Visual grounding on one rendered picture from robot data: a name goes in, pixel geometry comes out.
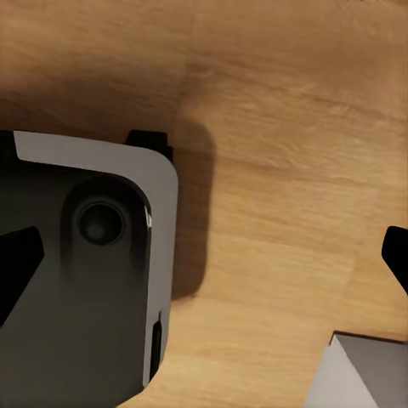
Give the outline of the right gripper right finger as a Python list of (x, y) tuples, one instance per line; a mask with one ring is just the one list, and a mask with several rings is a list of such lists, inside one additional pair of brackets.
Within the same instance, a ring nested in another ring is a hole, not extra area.
[(382, 245), (382, 258), (408, 293), (408, 229), (389, 226)]

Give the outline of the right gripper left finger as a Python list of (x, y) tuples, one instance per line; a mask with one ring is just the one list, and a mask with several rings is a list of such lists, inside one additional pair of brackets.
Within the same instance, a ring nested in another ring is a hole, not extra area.
[(37, 226), (0, 235), (0, 327), (44, 260)]

